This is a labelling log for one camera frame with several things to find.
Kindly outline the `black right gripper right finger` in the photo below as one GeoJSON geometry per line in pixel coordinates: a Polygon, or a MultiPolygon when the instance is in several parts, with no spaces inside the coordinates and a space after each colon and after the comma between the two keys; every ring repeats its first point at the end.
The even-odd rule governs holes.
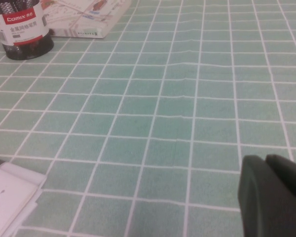
{"type": "Polygon", "coordinates": [[[296,197],[296,163],[280,155],[267,155],[265,162],[296,197]]]}

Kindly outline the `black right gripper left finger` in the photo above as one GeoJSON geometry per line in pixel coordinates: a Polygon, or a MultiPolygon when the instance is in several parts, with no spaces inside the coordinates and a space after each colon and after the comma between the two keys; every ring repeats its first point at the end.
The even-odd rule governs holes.
{"type": "Polygon", "coordinates": [[[244,236],[296,237],[296,197],[265,159],[248,155],[242,161],[238,201],[244,236]]]}

